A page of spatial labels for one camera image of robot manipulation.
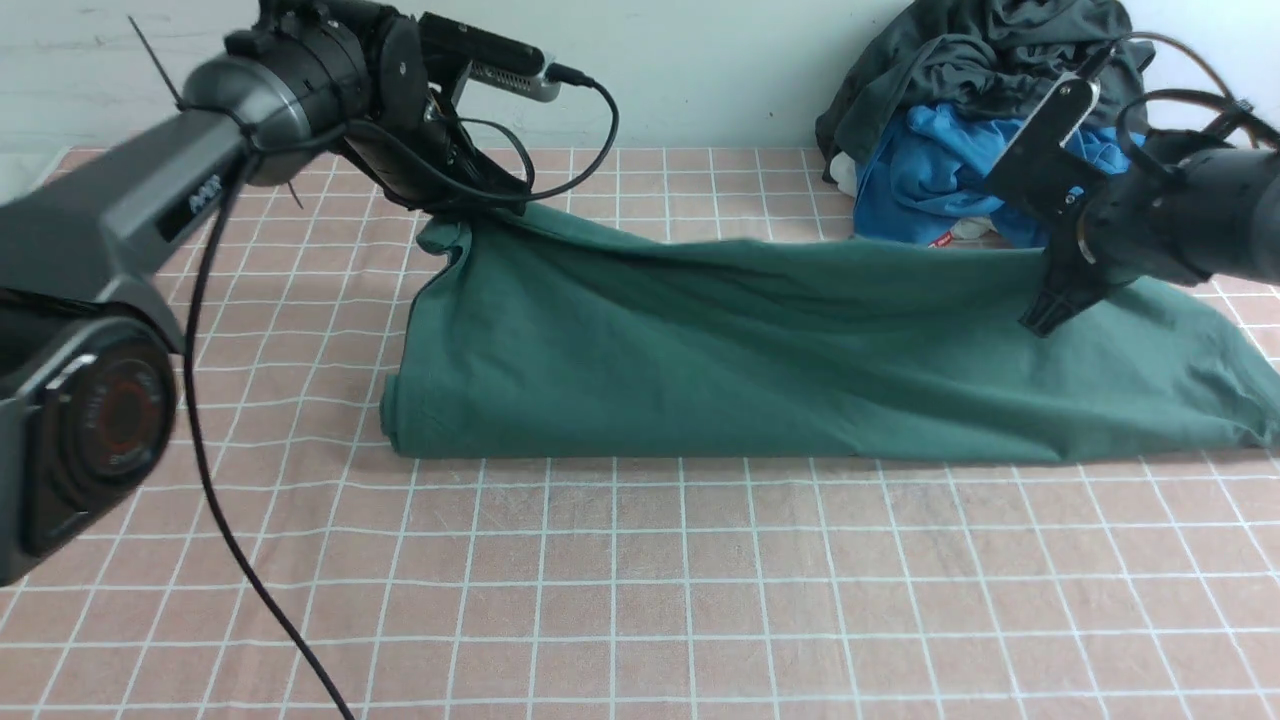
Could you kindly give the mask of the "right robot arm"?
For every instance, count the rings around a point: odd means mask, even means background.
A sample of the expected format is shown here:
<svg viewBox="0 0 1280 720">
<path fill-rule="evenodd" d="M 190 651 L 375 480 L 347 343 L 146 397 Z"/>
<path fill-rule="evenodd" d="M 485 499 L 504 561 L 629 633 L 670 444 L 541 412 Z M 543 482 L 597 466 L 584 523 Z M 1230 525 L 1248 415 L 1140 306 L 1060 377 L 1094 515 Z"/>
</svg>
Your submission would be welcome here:
<svg viewBox="0 0 1280 720">
<path fill-rule="evenodd" d="M 1277 151 L 1198 149 L 1170 173 L 1160 179 L 1134 161 L 1068 205 L 1050 227 L 1048 265 L 1023 327 L 1047 337 L 1143 277 L 1277 284 Z"/>
</svg>

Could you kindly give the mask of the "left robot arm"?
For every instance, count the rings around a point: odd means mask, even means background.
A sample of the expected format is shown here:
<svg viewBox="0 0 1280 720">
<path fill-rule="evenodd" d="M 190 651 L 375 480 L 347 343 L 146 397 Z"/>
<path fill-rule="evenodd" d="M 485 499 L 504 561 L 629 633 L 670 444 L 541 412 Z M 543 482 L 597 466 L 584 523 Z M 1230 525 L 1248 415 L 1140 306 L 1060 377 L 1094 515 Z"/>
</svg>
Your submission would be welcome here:
<svg viewBox="0 0 1280 720">
<path fill-rule="evenodd" d="M 371 1 L 264 1 L 174 117 L 3 208 L 4 585 L 159 465 L 187 333 L 152 279 L 243 188 L 332 151 L 411 210 L 526 201 L 454 115 L 474 61 L 429 44 L 444 28 Z"/>
</svg>

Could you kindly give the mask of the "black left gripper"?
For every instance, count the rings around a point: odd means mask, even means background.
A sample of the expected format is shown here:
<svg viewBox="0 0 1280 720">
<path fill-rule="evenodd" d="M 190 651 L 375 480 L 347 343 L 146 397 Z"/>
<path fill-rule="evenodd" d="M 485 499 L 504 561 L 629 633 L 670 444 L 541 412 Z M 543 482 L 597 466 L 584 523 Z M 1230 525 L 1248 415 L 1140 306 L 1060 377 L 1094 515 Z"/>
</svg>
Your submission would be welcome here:
<svg viewBox="0 0 1280 720">
<path fill-rule="evenodd" d="M 430 95 L 413 126 L 357 120 L 340 141 L 340 155 L 388 201 L 411 211 L 524 213 L 531 183 L 476 149 L 451 113 L 452 106 L 440 110 Z"/>
</svg>

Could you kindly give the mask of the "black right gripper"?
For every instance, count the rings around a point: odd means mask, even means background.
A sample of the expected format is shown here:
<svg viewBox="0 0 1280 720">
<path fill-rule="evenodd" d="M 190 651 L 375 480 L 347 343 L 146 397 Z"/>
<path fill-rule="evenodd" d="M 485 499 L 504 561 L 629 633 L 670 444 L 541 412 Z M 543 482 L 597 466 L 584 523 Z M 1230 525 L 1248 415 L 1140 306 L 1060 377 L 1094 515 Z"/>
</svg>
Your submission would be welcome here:
<svg viewBox="0 0 1280 720">
<path fill-rule="evenodd" d="M 1137 279 L 1132 270 L 1102 261 L 1091 263 L 1079 249 L 1050 245 L 1039 288 L 1020 316 L 1020 324 L 1039 338 L 1105 301 Z"/>
</svg>

